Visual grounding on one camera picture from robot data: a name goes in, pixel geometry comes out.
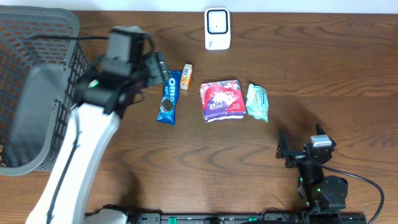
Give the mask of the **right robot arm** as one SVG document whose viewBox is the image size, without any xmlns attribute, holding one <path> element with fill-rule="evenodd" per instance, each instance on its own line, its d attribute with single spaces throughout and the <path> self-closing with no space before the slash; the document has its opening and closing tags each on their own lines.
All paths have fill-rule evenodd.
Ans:
<svg viewBox="0 0 398 224">
<path fill-rule="evenodd" d="M 336 142 L 319 124 L 316 133 L 301 151 L 292 151 L 283 130 L 279 130 L 275 157 L 285 159 L 286 168 L 298 169 L 298 192 L 307 201 L 307 208 L 300 212 L 300 221 L 340 223 L 340 211 L 346 208 L 348 181 L 324 174 L 322 165 L 332 158 Z"/>
</svg>

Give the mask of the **pink purple liners pack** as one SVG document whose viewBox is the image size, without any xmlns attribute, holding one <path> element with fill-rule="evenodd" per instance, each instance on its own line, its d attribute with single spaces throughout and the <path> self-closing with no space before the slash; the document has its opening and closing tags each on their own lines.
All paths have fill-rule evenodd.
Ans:
<svg viewBox="0 0 398 224">
<path fill-rule="evenodd" d="M 207 123 L 224 119 L 241 119 L 246 114 L 238 80 L 202 83 L 200 96 L 203 118 Z"/>
</svg>

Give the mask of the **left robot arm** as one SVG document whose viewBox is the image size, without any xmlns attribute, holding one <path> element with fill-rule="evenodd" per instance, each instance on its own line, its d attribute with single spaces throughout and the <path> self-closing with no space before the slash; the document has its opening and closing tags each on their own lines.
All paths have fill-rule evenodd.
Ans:
<svg viewBox="0 0 398 224">
<path fill-rule="evenodd" d="M 139 64 L 102 58 L 76 81 L 76 104 L 49 181 L 27 223 L 129 223 L 127 211 L 107 205 L 86 215 L 99 163 L 126 108 L 142 88 L 169 79 L 164 54 L 148 53 Z"/>
</svg>

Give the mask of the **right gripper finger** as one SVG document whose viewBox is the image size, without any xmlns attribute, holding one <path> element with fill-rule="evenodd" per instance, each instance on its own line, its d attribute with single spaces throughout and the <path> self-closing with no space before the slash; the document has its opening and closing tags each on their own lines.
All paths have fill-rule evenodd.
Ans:
<svg viewBox="0 0 398 224">
<path fill-rule="evenodd" d="M 317 136 L 326 136 L 327 135 L 327 133 L 324 131 L 324 129 L 322 128 L 322 126 L 319 123 L 317 123 L 315 125 L 315 129 L 316 129 Z"/>
<path fill-rule="evenodd" d="M 289 145 L 288 142 L 285 138 L 285 134 L 283 130 L 279 130 L 279 140 L 278 140 L 278 145 L 277 145 L 277 150 L 276 150 L 276 159 L 285 159 L 286 157 L 289 156 Z"/>
</svg>

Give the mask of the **small orange box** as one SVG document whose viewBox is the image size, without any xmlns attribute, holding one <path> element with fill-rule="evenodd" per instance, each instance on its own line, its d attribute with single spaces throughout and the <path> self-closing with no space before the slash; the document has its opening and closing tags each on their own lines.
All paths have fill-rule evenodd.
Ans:
<svg viewBox="0 0 398 224">
<path fill-rule="evenodd" d="M 180 89 L 188 90 L 192 81 L 193 66 L 189 63 L 184 65 L 180 79 Z"/>
</svg>

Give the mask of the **blue Oreo cookie pack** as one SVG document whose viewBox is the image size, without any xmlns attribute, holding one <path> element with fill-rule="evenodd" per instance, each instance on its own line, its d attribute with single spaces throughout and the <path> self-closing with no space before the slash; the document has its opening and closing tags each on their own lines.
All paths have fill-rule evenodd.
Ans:
<svg viewBox="0 0 398 224">
<path fill-rule="evenodd" d="M 169 70 L 170 78 L 164 82 L 157 121 L 175 125 L 175 108 L 180 95 L 182 71 Z"/>
</svg>

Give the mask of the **green tissue wipes pack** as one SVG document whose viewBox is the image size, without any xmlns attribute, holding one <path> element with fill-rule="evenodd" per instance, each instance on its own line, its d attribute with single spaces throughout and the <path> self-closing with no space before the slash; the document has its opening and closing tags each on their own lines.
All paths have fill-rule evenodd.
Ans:
<svg viewBox="0 0 398 224">
<path fill-rule="evenodd" d="M 248 114 L 256 119 L 262 119 L 268 122 L 269 100 L 267 90 L 251 83 L 248 86 L 246 98 L 246 109 Z"/>
</svg>

